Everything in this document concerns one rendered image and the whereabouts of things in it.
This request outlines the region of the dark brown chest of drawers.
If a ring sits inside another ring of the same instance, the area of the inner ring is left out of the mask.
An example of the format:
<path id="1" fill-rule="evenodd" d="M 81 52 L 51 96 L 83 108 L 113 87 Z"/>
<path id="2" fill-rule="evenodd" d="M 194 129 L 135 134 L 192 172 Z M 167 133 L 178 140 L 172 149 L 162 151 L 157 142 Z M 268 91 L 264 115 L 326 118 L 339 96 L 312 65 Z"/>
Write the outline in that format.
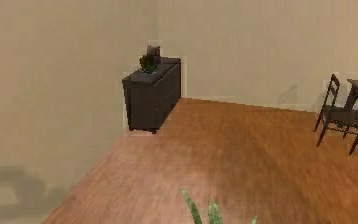
<path id="1" fill-rule="evenodd" d="M 181 98 L 181 59 L 162 57 L 152 74 L 138 69 L 122 84 L 129 130 L 155 134 Z"/>

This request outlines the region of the small dark green plant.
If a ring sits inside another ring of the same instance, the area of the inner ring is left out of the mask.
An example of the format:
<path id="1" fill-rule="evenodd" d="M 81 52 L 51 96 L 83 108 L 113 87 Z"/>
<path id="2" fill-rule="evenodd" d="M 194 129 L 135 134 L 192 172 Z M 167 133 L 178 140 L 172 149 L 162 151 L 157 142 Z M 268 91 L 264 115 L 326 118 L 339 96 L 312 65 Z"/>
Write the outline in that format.
<path id="1" fill-rule="evenodd" d="M 139 59 L 141 69 L 144 73 L 152 74 L 157 68 L 156 57 L 154 55 L 143 55 Z"/>

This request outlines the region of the light green leafy plant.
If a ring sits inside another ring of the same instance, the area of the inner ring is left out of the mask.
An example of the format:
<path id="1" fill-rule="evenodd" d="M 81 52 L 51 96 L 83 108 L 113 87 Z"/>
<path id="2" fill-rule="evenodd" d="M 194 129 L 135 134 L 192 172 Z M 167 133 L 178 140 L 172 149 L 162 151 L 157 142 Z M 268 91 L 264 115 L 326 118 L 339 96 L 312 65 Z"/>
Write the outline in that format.
<path id="1" fill-rule="evenodd" d="M 199 213 L 196 203 L 192 200 L 190 195 L 185 189 L 180 189 L 181 194 L 184 197 L 184 200 L 190 210 L 194 224 L 203 224 L 203 220 Z M 208 224 L 224 224 L 222 214 L 220 212 L 219 206 L 215 201 L 209 201 L 207 204 L 207 216 Z"/>

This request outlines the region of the dark brown wooden chair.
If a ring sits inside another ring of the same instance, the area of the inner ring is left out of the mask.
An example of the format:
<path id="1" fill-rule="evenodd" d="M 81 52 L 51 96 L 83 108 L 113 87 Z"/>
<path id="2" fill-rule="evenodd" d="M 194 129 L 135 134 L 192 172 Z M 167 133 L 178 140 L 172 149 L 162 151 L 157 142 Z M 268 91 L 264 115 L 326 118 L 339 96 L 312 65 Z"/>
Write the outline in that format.
<path id="1" fill-rule="evenodd" d="M 343 137 L 352 134 L 355 135 L 355 140 L 349 150 L 349 155 L 352 155 L 358 145 L 358 110 L 346 109 L 345 105 L 343 107 L 336 105 L 340 86 L 339 79 L 332 74 L 314 127 L 314 130 L 317 130 L 318 126 L 322 125 L 316 146 L 320 146 L 327 130 L 342 132 Z"/>

